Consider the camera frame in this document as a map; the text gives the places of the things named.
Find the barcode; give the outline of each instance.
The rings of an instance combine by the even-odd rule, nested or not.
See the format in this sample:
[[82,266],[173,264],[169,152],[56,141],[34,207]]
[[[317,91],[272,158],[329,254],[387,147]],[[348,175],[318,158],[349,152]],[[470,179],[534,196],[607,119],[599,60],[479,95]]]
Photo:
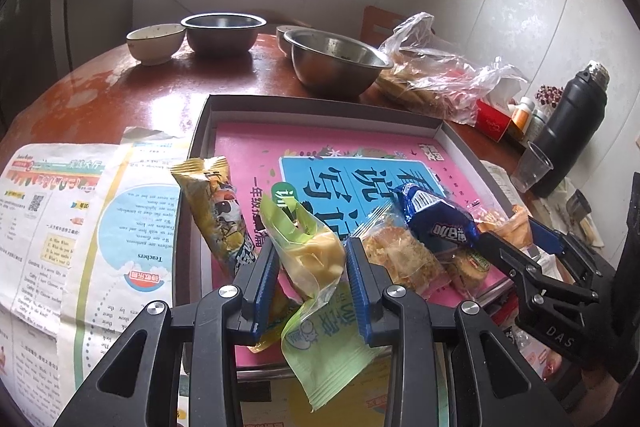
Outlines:
[[422,209],[427,208],[428,206],[430,206],[433,203],[436,203],[437,201],[438,201],[438,198],[436,198],[435,196],[431,196],[426,192],[422,192],[421,190],[418,190],[414,194],[414,197],[411,198],[411,202],[414,204],[414,208],[416,212],[420,212]]
[[31,200],[31,203],[29,203],[29,211],[37,212],[38,209],[40,208],[40,204],[42,203],[43,199],[44,199],[44,194],[36,194],[33,197],[33,200]]

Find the red box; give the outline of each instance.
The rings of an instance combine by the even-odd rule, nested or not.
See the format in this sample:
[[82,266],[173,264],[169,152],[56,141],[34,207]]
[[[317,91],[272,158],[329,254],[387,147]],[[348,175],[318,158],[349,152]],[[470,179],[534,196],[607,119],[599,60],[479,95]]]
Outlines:
[[482,134],[486,134],[492,140],[500,141],[510,121],[510,115],[478,100],[478,117],[474,127]]

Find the blue circle on paper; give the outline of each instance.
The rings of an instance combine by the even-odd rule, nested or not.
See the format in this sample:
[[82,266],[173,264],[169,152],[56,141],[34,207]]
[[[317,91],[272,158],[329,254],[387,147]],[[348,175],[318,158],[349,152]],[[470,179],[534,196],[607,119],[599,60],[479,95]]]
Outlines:
[[[98,225],[98,246],[105,261],[116,270],[133,261],[141,271],[163,267],[171,272],[179,194],[177,185],[142,185],[118,194]],[[132,285],[128,275],[125,278]],[[132,286],[139,291],[155,289]]]

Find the red-brown tabletop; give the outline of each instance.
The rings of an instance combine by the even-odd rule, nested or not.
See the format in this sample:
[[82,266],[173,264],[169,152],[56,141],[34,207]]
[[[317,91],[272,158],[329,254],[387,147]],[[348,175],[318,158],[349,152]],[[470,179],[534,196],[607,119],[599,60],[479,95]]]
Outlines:
[[[68,74],[22,111],[0,146],[0,168],[14,152],[34,142],[119,143],[128,126],[190,135],[210,93],[313,97],[271,35],[260,35],[249,54],[196,57],[186,41],[161,66],[142,66],[126,44],[90,60]],[[400,108],[372,86],[353,102]],[[481,159],[511,172],[515,151],[476,129],[456,130]]]

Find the blue snack wrapper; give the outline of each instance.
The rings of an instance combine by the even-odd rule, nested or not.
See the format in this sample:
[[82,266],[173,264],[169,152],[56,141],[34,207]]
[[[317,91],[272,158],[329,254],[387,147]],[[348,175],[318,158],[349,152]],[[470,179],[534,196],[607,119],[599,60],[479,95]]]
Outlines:
[[474,247],[480,231],[464,208],[414,183],[401,185],[394,193],[409,229],[433,253]]

